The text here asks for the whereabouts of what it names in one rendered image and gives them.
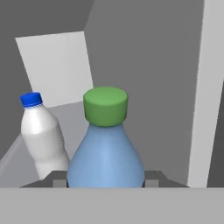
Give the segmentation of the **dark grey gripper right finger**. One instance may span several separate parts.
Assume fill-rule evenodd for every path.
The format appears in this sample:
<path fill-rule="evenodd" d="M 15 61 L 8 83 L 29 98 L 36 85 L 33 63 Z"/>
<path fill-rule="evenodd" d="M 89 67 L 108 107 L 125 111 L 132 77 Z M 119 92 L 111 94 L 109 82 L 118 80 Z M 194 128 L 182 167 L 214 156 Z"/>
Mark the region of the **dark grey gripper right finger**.
<path fill-rule="evenodd" d="M 161 171 L 145 171 L 143 187 L 158 188 L 158 187 L 185 187 L 176 181 L 168 179 Z"/>

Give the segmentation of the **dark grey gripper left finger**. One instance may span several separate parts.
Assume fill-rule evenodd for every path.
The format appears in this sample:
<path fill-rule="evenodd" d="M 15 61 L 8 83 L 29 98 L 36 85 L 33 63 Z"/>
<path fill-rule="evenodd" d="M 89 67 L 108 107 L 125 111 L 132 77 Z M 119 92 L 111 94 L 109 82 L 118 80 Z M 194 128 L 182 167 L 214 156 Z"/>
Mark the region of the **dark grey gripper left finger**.
<path fill-rule="evenodd" d="M 23 185 L 23 188 L 67 188 L 67 172 L 52 171 L 44 179 Z"/>

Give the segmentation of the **blue bottle with green cap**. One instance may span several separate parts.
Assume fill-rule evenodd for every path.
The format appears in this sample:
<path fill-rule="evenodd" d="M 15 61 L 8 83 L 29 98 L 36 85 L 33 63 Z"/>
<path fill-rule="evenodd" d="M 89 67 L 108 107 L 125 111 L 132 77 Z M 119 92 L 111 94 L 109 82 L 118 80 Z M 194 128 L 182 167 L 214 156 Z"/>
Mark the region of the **blue bottle with green cap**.
<path fill-rule="evenodd" d="M 144 166 L 123 122 L 128 94 L 118 87 L 94 87 L 83 95 L 87 133 L 67 170 L 70 187 L 141 187 Z"/>

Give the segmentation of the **grey freezer compartment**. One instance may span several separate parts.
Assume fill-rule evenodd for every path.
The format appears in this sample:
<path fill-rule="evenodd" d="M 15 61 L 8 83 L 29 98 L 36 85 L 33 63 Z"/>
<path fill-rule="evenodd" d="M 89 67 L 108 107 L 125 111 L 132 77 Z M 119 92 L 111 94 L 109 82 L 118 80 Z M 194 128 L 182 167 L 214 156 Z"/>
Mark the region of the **grey freezer compartment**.
<path fill-rule="evenodd" d="M 39 92 L 74 154 L 83 95 L 129 96 L 124 127 L 143 166 L 207 185 L 224 81 L 224 0 L 0 0 L 0 187 L 34 182 L 22 94 Z"/>

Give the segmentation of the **white bottle with blue cap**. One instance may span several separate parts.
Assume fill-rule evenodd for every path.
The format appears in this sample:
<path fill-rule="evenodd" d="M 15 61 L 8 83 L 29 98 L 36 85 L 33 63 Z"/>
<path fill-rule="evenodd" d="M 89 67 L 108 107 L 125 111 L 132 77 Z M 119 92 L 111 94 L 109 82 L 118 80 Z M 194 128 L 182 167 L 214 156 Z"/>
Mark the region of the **white bottle with blue cap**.
<path fill-rule="evenodd" d="M 66 171 L 69 157 L 59 120 L 44 105 L 40 92 L 22 94 L 20 101 L 24 108 L 21 135 L 38 177 L 44 179 L 52 171 Z"/>

